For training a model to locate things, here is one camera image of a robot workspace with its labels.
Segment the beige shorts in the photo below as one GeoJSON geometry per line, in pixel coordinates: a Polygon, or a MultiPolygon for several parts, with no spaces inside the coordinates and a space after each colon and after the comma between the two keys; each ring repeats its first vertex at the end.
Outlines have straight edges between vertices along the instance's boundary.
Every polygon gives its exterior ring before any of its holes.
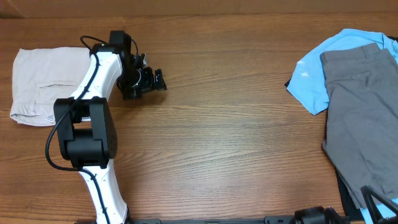
{"type": "Polygon", "coordinates": [[[12,68],[10,118],[29,126],[53,126],[55,100],[68,98],[89,67],[86,48],[20,49],[12,68]]]}

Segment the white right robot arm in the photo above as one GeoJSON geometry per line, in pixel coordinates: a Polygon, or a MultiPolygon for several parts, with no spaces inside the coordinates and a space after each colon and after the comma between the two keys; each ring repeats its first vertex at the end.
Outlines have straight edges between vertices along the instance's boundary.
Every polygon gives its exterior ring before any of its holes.
{"type": "MultiPolygon", "coordinates": [[[[397,204],[384,195],[381,195],[370,185],[361,187],[361,193],[373,224],[397,224],[397,204]],[[377,208],[374,200],[378,200],[385,205],[394,217],[385,218],[377,208]]],[[[289,224],[347,224],[350,223],[347,217],[341,217],[333,208],[313,207],[304,210],[298,210],[290,219],[289,224]]]]}

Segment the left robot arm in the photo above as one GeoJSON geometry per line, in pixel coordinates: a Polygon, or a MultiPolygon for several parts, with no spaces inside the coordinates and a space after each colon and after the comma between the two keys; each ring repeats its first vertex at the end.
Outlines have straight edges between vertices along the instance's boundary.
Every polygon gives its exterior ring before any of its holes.
{"type": "Polygon", "coordinates": [[[123,30],[112,30],[108,41],[97,39],[88,47],[91,64],[80,86],[70,97],[56,99],[53,106],[55,126],[45,145],[46,160],[53,168],[63,169],[49,153],[57,136],[62,157],[72,164],[67,171],[78,172],[88,187],[95,223],[131,222],[114,170],[118,137],[108,105],[113,87],[125,100],[167,89],[162,71],[151,69],[145,54],[131,52],[136,48],[135,40],[123,30]]]}

